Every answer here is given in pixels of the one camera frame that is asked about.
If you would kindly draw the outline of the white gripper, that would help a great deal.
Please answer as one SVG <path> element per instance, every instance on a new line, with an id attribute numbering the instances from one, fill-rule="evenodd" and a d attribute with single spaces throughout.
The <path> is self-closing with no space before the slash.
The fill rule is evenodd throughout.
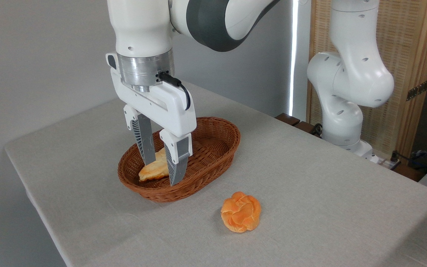
<path id="1" fill-rule="evenodd" d="M 196 115 L 191 94 L 168 83 L 160 74 L 173 75 L 173 54 L 150 57 L 127 57 L 107 53 L 117 96 L 125 102 L 128 129 L 134 133 L 145 165 L 156 161 L 151 120 L 163 130 L 171 186 L 185 177 L 188 157 L 193 155 L 192 135 Z"/>

